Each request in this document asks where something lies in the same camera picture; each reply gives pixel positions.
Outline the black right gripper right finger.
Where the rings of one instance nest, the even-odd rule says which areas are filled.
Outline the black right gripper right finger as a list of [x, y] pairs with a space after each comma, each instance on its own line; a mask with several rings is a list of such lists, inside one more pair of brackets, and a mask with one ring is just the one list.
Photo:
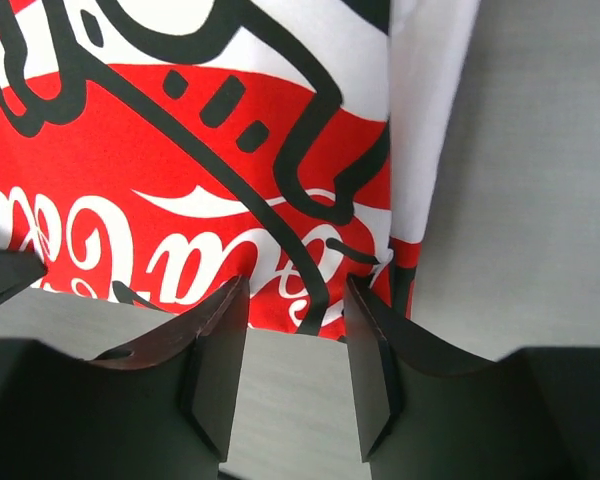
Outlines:
[[400, 317], [358, 277], [344, 318], [374, 478], [600, 479], [600, 347], [490, 361]]

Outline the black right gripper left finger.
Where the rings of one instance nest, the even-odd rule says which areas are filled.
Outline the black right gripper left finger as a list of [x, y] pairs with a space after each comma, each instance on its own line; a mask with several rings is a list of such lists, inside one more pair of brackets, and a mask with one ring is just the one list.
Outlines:
[[214, 479], [227, 460], [249, 313], [234, 277], [83, 360], [0, 338], [0, 479]]

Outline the white t-shirt with red print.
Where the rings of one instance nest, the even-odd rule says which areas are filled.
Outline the white t-shirt with red print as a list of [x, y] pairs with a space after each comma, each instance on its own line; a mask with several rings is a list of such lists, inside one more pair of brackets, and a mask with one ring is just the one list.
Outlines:
[[0, 1], [0, 250], [29, 287], [343, 340], [400, 317], [475, 1]]

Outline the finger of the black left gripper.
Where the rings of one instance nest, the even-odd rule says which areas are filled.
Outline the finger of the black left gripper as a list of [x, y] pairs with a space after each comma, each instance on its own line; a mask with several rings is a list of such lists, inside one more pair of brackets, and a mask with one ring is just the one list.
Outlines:
[[35, 253], [0, 250], [0, 305], [47, 273]]

